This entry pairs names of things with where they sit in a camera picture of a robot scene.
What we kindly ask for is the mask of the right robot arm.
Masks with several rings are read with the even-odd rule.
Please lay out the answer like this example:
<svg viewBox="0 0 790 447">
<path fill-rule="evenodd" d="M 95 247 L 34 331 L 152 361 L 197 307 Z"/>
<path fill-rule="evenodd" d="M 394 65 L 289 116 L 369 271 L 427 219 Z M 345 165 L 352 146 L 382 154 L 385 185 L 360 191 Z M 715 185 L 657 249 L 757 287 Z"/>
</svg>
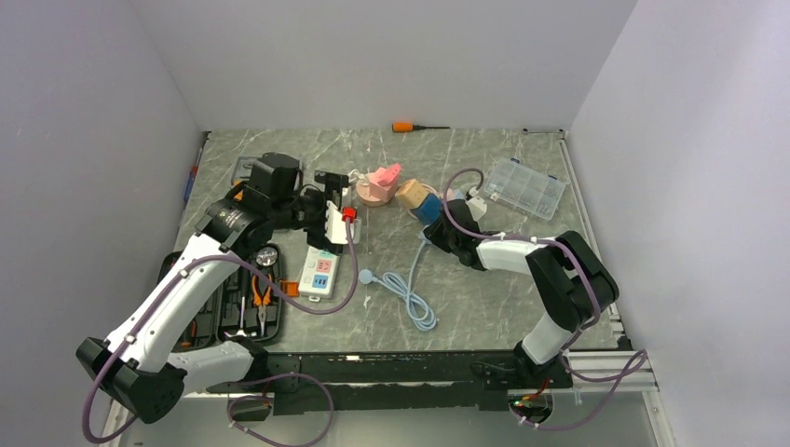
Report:
<svg viewBox="0 0 790 447">
<path fill-rule="evenodd" d="M 544 238 L 483 233 L 468 204 L 455 199 L 443 205 L 423 234 L 466 267 L 526 274 L 533 279 L 544 312 L 514 348 L 512 364 L 515 378 L 524 386 L 536 386 L 545 379 L 549 363 L 620 297 L 616 280 L 576 231 Z"/>
</svg>

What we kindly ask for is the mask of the clear plastic screw box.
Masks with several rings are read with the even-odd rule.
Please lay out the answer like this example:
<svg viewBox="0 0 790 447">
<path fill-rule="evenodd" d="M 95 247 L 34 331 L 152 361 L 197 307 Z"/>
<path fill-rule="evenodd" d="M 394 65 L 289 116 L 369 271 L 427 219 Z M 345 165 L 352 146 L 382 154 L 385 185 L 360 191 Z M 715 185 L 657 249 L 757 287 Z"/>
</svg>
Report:
<svg viewBox="0 0 790 447">
<path fill-rule="evenodd" d="M 565 183 L 529 168 L 515 158 L 500 158 L 485 175 L 484 195 L 503 206 L 549 221 L 558 209 Z"/>
</svg>

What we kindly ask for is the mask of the tan cube adapter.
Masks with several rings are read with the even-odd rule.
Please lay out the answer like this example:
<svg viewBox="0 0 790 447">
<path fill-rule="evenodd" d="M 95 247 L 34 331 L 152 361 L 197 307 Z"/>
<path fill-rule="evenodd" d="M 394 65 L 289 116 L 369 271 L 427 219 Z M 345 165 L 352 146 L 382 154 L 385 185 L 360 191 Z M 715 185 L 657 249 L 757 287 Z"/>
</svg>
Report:
<svg viewBox="0 0 790 447">
<path fill-rule="evenodd" d="M 404 182 L 395 197 L 406 210 L 419 208 L 429 195 L 429 190 L 417 179 Z"/>
</svg>

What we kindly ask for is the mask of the black tool case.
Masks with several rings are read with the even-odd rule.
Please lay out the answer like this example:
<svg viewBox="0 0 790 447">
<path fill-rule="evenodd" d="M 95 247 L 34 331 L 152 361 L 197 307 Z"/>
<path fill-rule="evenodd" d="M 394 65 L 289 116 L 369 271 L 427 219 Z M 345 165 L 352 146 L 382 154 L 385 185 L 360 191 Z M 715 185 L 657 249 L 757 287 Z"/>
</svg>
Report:
<svg viewBox="0 0 790 447">
<path fill-rule="evenodd" d="M 158 280 L 162 280 L 176 261 L 180 251 L 167 255 L 159 269 Z M 275 282 L 287 296 L 298 297 L 298 283 L 286 280 L 285 256 L 277 244 L 268 243 L 260 249 L 251 261 L 269 280 Z M 273 343 L 282 326 L 283 302 L 271 291 L 271 305 L 266 311 L 266 334 L 258 334 L 256 309 L 252 304 L 252 273 L 238 267 L 218 287 L 198 310 L 175 343 L 172 352 L 180 353 L 202 349 L 222 343 L 238 333 L 252 339 L 255 343 Z"/>
</svg>

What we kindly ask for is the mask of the white power strip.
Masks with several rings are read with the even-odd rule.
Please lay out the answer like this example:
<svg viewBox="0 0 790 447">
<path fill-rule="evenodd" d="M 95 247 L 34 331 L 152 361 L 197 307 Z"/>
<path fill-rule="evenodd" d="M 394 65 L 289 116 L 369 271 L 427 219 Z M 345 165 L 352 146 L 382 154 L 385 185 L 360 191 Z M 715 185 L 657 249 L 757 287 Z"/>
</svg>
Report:
<svg viewBox="0 0 790 447">
<path fill-rule="evenodd" d="M 300 296 L 311 302 L 331 298 L 339 259 L 338 255 L 309 247 L 298 284 Z"/>
</svg>

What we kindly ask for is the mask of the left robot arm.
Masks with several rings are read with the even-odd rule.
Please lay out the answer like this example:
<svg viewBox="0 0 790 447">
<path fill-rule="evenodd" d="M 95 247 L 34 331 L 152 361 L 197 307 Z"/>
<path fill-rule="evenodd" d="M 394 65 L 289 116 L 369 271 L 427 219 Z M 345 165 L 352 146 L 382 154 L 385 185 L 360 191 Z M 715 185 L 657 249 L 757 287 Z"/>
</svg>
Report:
<svg viewBox="0 0 790 447">
<path fill-rule="evenodd" d="M 245 335 L 209 347 L 176 352 L 187 325 L 211 295 L 280 230 L 302 230 L 309 246 L 339 253 L 356 242 L 356 218 L 341 210 L 346 174 L 319 170 L 302 184 L 298 159 L 266 153 L 250 177 L 207 207 L 164 278 L 118 328 L 89 337 L 76 351 L 95 390 L 138 420 L 152 424 L 182 396 L 221 383 L 246 391 L 268 375 L 264 348 Z"/>
</svg>

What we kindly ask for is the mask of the pink round socket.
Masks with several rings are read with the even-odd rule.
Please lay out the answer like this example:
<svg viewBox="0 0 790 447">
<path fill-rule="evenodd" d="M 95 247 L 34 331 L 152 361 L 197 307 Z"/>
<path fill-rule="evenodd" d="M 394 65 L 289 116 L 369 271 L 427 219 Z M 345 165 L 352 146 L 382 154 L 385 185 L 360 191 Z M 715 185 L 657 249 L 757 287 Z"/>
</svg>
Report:
<svg viewBox="0 0 790 447">
<path fill-rule="evenodd" d="M 361 174 L 356 183 L 356 192 L 362 204 L 371 208 L 388 204 L 398 189 L 401 170 L 402 166 L 395 163 Z"/>
</svg>

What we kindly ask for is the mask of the grey tool tray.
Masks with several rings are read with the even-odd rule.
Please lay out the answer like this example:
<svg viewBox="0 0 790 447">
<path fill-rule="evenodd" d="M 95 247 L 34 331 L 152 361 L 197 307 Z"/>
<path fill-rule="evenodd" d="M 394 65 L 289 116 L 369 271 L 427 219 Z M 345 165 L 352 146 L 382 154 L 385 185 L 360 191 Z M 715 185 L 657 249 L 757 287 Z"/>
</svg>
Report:
<svg viewBox="0 0 790 447">
<path fill-rule="evenodd" d="M 240 156 L 236 161 L 230 184 L 235 186 L 240 182 L 249 180 L 257 159 L 257 156 Z"/>
</svg>

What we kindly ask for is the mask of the dark blue cube adapter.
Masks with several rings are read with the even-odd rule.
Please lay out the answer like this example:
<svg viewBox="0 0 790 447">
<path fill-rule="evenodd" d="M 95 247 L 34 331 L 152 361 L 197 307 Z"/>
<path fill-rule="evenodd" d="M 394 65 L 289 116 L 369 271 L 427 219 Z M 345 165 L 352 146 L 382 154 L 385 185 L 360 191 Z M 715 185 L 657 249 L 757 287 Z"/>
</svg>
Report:
<svg viewBox="0 0 790 447">
<path fill-rule="evenodd" d="M 434 224 L 441 216 L 442 202 L 433 193 L 428 193 L 420 205 L 410 212 L 421 222 L 428 226 Z"/>
</svg>

